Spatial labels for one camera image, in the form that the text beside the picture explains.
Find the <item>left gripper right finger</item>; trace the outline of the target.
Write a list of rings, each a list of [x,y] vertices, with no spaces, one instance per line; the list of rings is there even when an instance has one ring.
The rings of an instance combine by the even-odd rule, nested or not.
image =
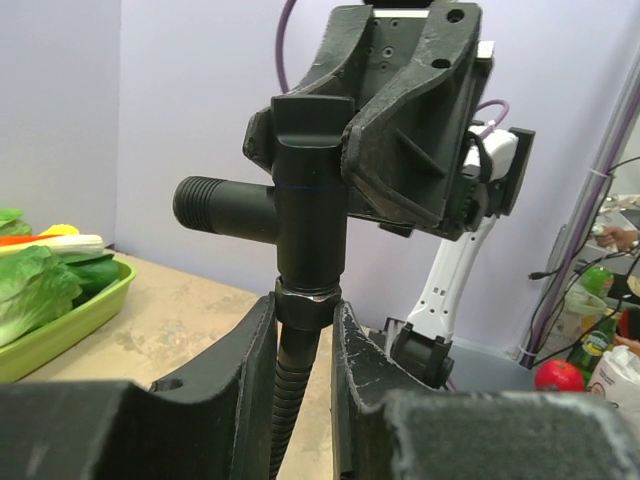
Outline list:
[[[335,309],[331,419],[337,479],[636,479],[639,446],[586,394],[443,393]]]

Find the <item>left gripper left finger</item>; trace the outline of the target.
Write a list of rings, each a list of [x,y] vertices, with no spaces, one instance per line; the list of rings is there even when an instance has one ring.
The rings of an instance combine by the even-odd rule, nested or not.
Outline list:
[[[5,479],[265,479],[275,301],[150,388],[130,381],[1,389]]]

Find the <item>black T-shaped fitting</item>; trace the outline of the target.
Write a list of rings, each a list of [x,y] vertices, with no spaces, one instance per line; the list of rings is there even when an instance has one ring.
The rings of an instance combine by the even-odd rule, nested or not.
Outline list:
[[[247,158],[267,163],[272,185],[190,176],[177,186],[173,213],[185,228],[275,245],[282,285],[320,293],[345,268],[348,188],[340,173],[349,97],[279,96],[255,115]]]

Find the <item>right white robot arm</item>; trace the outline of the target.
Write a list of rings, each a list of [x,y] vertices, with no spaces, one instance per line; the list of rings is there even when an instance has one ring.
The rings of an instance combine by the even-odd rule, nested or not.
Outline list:
[[[481,16],[473,3],[338,7],[305,77],[251,118],[243,150],[272,185],[247,190],[245,220],[277,249],[284,390],[308,382],[340,298],[352,217],[440,238],[416,305],[384,349],[430,386],[449,376],[463,290],[515,203],[531,144],[475,120],[493,65]]]

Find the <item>red apple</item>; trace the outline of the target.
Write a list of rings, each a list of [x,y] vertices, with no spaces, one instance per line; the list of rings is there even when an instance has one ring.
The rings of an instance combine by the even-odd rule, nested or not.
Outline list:
[[[564,360],[548,360],[534,376],[534,386],[540,391],[583,392],[585,383],[581,371]]]

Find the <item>dark green leafy vegetable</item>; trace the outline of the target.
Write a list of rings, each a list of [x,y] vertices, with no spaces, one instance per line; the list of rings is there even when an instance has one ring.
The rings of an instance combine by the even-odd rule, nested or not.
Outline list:
[[[113,253],[69,254],[62,257],[69,270],[78,277],[82,293],[73,300],[79,307],[119,279],[119,265]]]

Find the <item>green vegetable tray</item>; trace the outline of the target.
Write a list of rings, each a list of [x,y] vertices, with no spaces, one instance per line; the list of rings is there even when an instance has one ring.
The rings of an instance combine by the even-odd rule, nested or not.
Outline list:
[[[59,319],[1,348],[1,383],[32,374],[109,322],[122,309],[136,268],[115,259],[118,281]]]

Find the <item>green glass bottle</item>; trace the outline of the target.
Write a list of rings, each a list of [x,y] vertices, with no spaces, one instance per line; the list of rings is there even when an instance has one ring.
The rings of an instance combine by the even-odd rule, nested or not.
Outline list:
[[[567,361],[580,371],[585,385],[589,383],[604,353],[613,345],[618,321],[617,313],[613,310],[607,311],[602,319],[588,329],[570,352]]]

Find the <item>green celery stalk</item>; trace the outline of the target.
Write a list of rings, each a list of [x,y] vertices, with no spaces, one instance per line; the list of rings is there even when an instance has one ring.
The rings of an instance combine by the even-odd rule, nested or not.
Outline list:
[[[105,243],[99,235],[2,237],[1,256],[6,257],[32,246],[48,247],[56,254],[102,253]]]

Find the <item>napa cabbage in front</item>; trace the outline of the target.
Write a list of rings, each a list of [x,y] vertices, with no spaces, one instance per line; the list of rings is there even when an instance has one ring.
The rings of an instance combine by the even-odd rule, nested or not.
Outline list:
[[[69,313],[79,278],[49,247],[1,258],[1,346]]]

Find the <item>napa cabbage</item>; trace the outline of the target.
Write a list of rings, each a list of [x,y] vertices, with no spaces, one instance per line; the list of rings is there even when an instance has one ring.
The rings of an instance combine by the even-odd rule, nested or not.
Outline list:
[[[22,219],[23,210],[19,208],[0,209],[0,236],[29,236],[31,226]]]
[[[49,247],[1,258],[1,346],[69,313],[79,278]]]

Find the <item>yellow pepper piece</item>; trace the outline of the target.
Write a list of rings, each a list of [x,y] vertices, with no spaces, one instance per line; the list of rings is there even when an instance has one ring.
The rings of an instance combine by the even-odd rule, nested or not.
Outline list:
[[[40,236],[65,236],[65,235],[79,235],[79,230],[69,224],[56,224],[52,225],[43,232],[40,233]]]

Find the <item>napa cabbage at back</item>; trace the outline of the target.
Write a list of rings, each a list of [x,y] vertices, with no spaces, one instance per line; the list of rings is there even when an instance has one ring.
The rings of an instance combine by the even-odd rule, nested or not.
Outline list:
[[[19,208],[0,209],[0,236],[29,236],[31,226],[22,219],[23,210]]]

